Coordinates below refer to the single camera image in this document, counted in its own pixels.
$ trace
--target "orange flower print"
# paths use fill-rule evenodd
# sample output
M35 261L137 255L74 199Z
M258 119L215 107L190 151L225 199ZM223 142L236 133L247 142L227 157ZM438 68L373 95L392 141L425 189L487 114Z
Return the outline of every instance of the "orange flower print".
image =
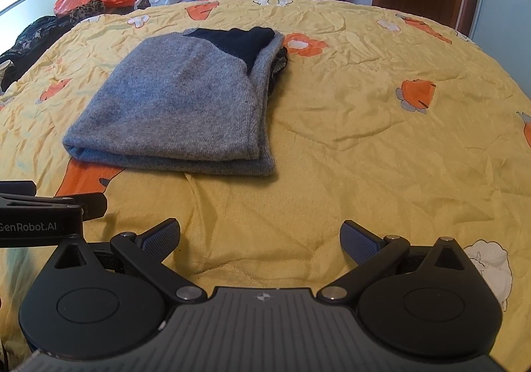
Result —
M288 49L288 54L297 53L299 56L312 57L321 54L328 44L304 34L289 34L284 38L284 47Z
M40 104L41 102L44 102L48 99L50 99L52 96L54 96L57 92L60 90L63 90L68 83L70 83L71 78L67 78L64 80L59 81L58 83L51 85L48 89L46 89L44 92L42 92L40 98L35 102L36 104Z
M185 8L185 10L192 20L199 21L208 19L210 12L218 6L219 2L217 0L203 0L199 4Z
M124 171L120 167L70 159L66 167L63 183L55 194L56 197L78 193L105 192L109 183Z
M526 114L524 112L518 113L518 115L522 118L524 121L524 137L527 140L527 144L529 144L529 147L531 147L531 116L529 114Z
M405 80L396 90L400 106L407 111L426 114L435 93L435 84L427 80Z
M12 100L14 100L14 98L9 98L8 100L3 101L3 102L0 101L0 111L2 111L5 108L5 106L9 104Z
M441 41L447 42L448 44L452 43L451 39L443 37L440 33L435 32L429 25L424 23L421 20L414 19L412 17L407 17L402 14L397 14L397 17L400 17L403 21L405 21L408 25L413 26L414 28L420 29L421 31L426 32L427 34L430 34L434 36L435 38L440 39Z

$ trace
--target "yellow quilt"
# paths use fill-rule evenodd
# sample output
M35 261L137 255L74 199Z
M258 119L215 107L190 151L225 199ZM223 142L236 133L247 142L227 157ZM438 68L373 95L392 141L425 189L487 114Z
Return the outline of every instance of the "yellow quilt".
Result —
M289 52L267 108L269 178L122 170L70 161L61 139L145 38L193 27L282 32ZM0 179L38 194L105 192L88 241L168 217L182 239L165 264L215 285L310 286L353 266L345 219L413 245L455 237L503 310L493 355L531 365L531 102L452 29L335 1L208 0L77 25L0 97ZM53 248L0 251L0 337L21 361L18 308Z

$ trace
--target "white sheep print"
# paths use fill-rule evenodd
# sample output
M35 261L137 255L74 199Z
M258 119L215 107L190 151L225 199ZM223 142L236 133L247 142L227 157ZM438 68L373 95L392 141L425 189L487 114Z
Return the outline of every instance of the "white sheep print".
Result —
M464 249L505 312L511 294L512 272L507 251L496 242L478 240Z

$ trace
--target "logo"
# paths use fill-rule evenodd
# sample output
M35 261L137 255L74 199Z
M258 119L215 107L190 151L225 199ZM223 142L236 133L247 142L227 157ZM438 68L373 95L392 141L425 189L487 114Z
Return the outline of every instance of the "logo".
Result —
M20 222L16 224L3 224L0 222L0 232L7 231L57 231L57 223L49 222L46 225L44 222L40 224L22 224Z
M267 302L268 300L271 300L273 297L271 297L269 294L267 293L262 293L262 294L258 294L257 295L257 299L260 300L261 302Z

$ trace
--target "folded sweater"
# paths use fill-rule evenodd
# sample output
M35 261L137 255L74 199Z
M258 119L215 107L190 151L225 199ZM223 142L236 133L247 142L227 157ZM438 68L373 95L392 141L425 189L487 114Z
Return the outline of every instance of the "folded sweater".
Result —
M267 85L282 35L197 29L144 40L63 139L75 159L147 170L267 176Z

